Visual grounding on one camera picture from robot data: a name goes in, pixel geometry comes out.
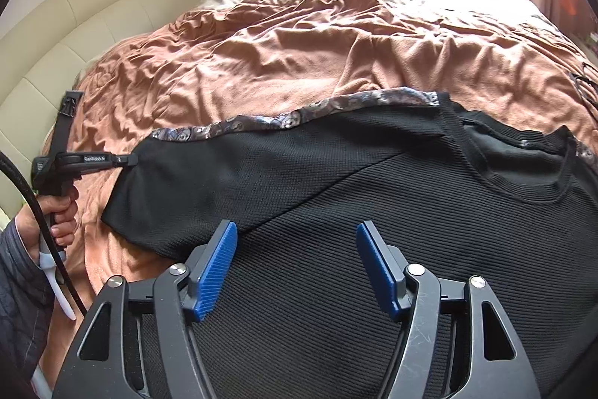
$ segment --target shirt sleeve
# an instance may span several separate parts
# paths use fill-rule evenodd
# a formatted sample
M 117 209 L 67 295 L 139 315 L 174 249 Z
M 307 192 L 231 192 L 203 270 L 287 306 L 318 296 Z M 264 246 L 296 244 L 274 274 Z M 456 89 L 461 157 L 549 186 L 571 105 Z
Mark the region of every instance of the shirt sleeve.
M 48 337 L 54 294 L 12 220 L 0 234 L 0 347 L 30 380 Z

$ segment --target patterned trim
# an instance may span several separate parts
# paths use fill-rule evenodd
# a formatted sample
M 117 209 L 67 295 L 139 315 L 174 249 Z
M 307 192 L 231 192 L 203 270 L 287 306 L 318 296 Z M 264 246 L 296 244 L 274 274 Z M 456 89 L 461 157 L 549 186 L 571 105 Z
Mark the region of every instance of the patterned trim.
M 598 175 L 598 157 L 596 157 L 594 152 L 581 141 L 577 142 L 576 155 L 579 159 L 585 161 L 585 164 L 592 168 L 594 173 Z
M 222 122 L 214 122 L 205 126 L 180 127 L 177 129 L 156 129 L 149 136 L 162 141 L 200 141 L 222 134 L 243 131 L 267 131 L 291 129 L 300 124 L 313 121 L 327 115 L 350 112 L 377 106 L 438 106 L 436 92 L 420 92 L 407 86 L 384 90 L 352 93 L 325 98 L 322 101 L 282 113 L 276 117 L 259 115 L 237 115 Z

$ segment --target blue gripper pad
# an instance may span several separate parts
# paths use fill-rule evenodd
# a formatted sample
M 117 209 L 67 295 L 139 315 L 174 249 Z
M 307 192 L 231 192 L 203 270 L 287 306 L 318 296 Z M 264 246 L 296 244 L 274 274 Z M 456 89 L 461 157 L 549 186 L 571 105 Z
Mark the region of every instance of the blue gripper pad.
M 219 241 L 213 248 L 197 282 L 197 302 L 193 307 L 193 313 L 198 320 L 203 320 L 216 306 L 224 278 L 237 249 L 237 226 L 234 222 L 228 223 L 221 235 L 214 234 L 207 244 L 208 247 L 213 244 L 213 239 Z
M 405 275 L 401 268 L 407 261 L 397 248 L 393 248 L 401 260 L 401 263 L 397 262 L 371 221 L 357 226 L 355 244 L 370 278 L 378 306 L 391 320 L 402 320 L 411 306 L 411 299 L 406 291 Z

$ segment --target hand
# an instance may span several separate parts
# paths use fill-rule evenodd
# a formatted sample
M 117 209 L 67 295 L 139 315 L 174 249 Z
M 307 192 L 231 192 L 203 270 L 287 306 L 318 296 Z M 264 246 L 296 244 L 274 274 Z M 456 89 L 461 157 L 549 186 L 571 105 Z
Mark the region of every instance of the hand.
M 75 187 L 68 189 L 66 197 L 38 197 L 38 202 L 44 215 L 55 214 L 56 224 L 52 226 L 50 233 L 55 238 L 56 244 L 61 247 L 70 246 L 75 239 L 75 231 L 77 230 L 77 221 L 75 220 L 78 209 L 77 198 L 79 198 L 79 191 Z M 29 205 L 21 208 L 14 222 L 25 245 L 25 249 L 27 249 L 31 258 L 35 262 L 38 262 L 40 259 L 40 226 L 37 220 L 35 220 Z

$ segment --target brown blanket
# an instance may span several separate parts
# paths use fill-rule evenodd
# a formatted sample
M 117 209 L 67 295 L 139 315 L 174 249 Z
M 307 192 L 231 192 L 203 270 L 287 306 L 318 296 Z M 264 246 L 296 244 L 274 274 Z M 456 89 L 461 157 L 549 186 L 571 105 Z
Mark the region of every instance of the brown blanket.
M 70 149 L 129 152 L 155 128 L 272 116 L 331 95 L 408 85 L 447 90 L 519 129 L 566 124 L 596 151 L 596 130 L 566 76 L 583 59 L 554 31 L 471 12 L 384 0 L 244 0 L 188 12 L 110 50 L 80 83 Z M 169 264 L 100 222 L 117 173 L 78 184 L 81 226 L 67 267 L 86 305 L 113 274 L 138 280 Z M 56 308 L 43 359 L 51 383 L 79 323 Z

